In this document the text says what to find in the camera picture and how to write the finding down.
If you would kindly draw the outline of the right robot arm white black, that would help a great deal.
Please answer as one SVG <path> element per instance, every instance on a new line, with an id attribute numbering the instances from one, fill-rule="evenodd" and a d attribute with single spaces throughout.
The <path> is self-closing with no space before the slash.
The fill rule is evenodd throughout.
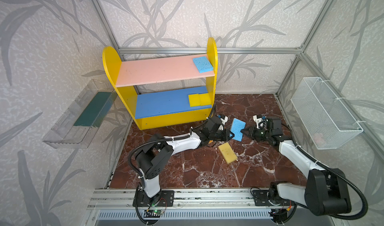
<path id="1" fill-rule="evenodd" d="M 315 216 L 331 216 L 347 221 L 363 218 L 369 210 L 363 192 L 345 177 L 343 171 L 324 165 L 299 146 L 292 136 L 284 135 L 283 126 L 281 119 L 263 117 L 256 125 L 241 130 L 253 141 L 268 143 L 289 159 L 307 179 L 306 186 L 271 183 L 269 200 L 294 202 Z"/>

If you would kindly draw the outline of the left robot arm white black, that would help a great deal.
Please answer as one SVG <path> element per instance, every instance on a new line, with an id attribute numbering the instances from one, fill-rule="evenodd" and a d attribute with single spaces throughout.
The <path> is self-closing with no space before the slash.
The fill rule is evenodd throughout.
<path id="1" fill-rule="evenodd" d="M 142 196 L 135 195 L 134 206 L 155 206 L 162 198 L 159 174 L 165 168 L 171 156 L 187 150 L 206 147 L 211 141 L 228 142 L 235 134 L 225 128 L 228 117 L 212 116 L 200 126 L 191 128 L 187 134 L 164 137 L 153 135 L 150 140 L 131 150 L 128 156 L 129 166 L 138 174 L 140 183 L 137 190 Z"/>

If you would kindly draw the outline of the blue sponge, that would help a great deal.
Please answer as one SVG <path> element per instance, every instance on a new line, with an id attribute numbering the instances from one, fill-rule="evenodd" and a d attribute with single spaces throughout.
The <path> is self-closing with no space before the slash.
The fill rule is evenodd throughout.
<path id="1" fill-rule="evenodd" d="M 243 139 L 243 134 L 241 133 L 241 130 L 243 130 L 246 126 L 246 123 L 243 121 L 240 121 L 238 119 L 233 119 L 232 126 L 231 126 L 231 132 L 235 135 L 233 137 L 233 140 L 241 142 Z"/>
<path id="2" fill-rule="evenodd" d="M 205 73 L 213 71 L 214 68 L 206 56 L 193 58 L 193 63 L 196 66 L 199 73 Z"/>

